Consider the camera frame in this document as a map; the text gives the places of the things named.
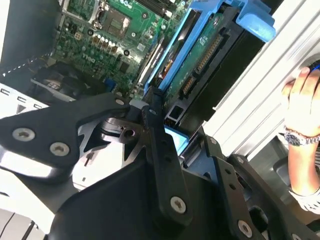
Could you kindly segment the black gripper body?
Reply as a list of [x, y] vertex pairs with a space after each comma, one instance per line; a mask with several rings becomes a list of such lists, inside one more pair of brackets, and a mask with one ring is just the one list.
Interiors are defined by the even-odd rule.
[[212, 158], [205, 179], [179, 161], [137, 161], [68, 199], [50, 240], [218, 240], [231, 233], [219, 212], [218, 182], [234, 168]]

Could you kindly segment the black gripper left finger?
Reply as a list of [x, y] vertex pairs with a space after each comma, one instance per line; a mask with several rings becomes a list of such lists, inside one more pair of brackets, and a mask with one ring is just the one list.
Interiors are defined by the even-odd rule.
[[139, 108], [116, 94], [104, 93], [3, 118], [0, 166], [29, 180], [58, 186], [68, 182], [85, 153], [115, 141], [125, 146], [121, 169], [138, 161], [179, 162], [173, 138], [163, 125], [162, 92], [150, 89], [145, 100], [146, 105]]

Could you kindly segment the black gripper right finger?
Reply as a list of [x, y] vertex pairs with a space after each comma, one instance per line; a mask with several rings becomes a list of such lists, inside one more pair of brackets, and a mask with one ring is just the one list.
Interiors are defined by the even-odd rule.
[[216, 140], [206, 136], [206, 154], [213, 160], [217, 182], [223, 202], [223, 213], [231, 238], [237, 240], [263, 240], [265, 237], [254, 225], [250, 210], [261, 210], [267, 218], [270, 240], [317, 240], [319, 237], [301, 223], [275, 195], [268, 184], [239, 155], [223, 159]]

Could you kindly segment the person's hand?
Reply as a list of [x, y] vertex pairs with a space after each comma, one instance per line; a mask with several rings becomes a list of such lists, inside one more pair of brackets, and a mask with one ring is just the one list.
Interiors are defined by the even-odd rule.
[[320, 70], [304, 67], [282, 89], [284, 124], [306, 137], [320, 134]]

